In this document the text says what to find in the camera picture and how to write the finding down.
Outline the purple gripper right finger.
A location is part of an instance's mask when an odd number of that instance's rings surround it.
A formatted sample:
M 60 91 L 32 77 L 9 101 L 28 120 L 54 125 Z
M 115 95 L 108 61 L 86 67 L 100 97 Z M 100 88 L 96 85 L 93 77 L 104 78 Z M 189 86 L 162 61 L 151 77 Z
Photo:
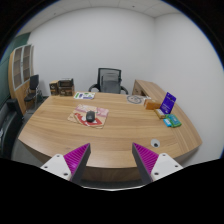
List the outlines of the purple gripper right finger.
M 149 184 L 182 169 L 182 166 L 167 153 L 157 154 L 137 143 L 132 144 L 132 154 L 144 184 Z

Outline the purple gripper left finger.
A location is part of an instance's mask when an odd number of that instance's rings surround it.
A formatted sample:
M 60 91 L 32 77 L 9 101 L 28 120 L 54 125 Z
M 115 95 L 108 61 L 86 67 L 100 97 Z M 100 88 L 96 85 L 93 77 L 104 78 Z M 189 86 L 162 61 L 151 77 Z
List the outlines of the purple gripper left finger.
M 79 185 L 90 154 L 90 144 L 87 143 L 65 155 L 54 155 L 41 168 Z

